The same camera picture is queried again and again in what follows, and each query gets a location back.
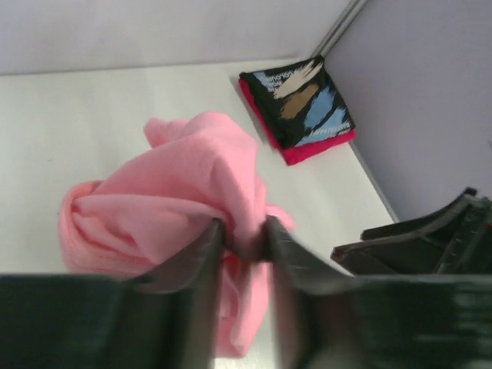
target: light purple wall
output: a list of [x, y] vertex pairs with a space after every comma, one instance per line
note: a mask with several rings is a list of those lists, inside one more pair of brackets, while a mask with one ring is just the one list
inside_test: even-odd
[[0, 75], [308, 56], [350, 0], [0, 0]]
[[400, 219], [492, 196], [491, 0], [371, 0], [327, 69]]

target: beige brush stroke graphic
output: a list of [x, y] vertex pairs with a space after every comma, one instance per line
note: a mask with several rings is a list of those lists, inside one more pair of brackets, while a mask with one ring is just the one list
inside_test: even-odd
[[280, 111], [280, 116], [283, 119], [294, 119], [319, 89], [318, 85], [311, 83], [304, 90], [289, 96]]
[[320, 63], [313, 68], [314, 61], [296, 69], [294, 73], [285, 80], [285, 82], [277, 88], [274, 93], [274, 98], [284, 98], [292, 92], [296, 92], [304, 83], [309, 82], [320, 70], [323, 64]]

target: pink cloth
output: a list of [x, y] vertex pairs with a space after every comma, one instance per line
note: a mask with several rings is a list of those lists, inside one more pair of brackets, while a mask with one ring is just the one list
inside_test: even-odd
[[[152, 118], [144, 132], [150, 151], [105, 181], [66, 194], [58, 228], [71, 271], [143, 274], [190, 244], [212, 218], [227, 223], [228, 246], [254, 260], [267, 214], [293, 227], [286, 213], [266, 204], [255, 172], [256, 141], [227, 115]], [[266, 263], [224, 253], [216, 356], [248, 352], [267, 310], [269, 271]]]

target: white brush stroke graphic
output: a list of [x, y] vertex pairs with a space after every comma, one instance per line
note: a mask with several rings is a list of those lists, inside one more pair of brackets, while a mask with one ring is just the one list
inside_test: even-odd
[[322, 63], [316, 65], [314, 68], [313, 64], [314, 61], [311, 61], [304, 67], [296, 69], [294, 73], [277, 88], [274, 93], [274, 98], [284, 98], [292, 92], [296, 92], [304, 83], [309, 82], [321, 70], [321, 68], [323, 68]]

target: black folded fabric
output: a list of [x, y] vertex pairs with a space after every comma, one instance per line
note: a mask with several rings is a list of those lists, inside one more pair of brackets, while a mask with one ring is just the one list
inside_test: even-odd
[[241, 73], [267, 127], [282, 148], [315, 143], [355, 128], [321, 56], [280, 68]]

